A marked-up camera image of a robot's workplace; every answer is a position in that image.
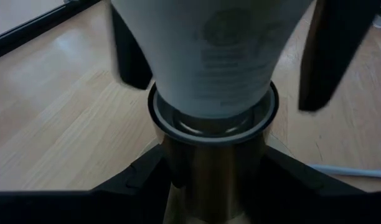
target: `wooden floor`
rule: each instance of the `wooden floor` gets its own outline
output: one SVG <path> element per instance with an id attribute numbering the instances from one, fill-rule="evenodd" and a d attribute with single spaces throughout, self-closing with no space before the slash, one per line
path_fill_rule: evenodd
<path id="1" fill-rule="evenodd" d="M 275 70 L 273 134 L 305 163 L 381 169 L 381 30 L 370 30 L 330 105 L 303 114 L 299 63 L 310 19 L 311 10 Z M 101 2 L 0 58 L 0 190 L 90 189 L 155 138 L 148 92 L 113 78 L 107 27 Z M 339 178 L 381 190 L 380 179 Z"/>
<path id="2" fill-rule="evenodd" d="M 0 0 L 0 34 L 63 3 L 64 0 Z"/>

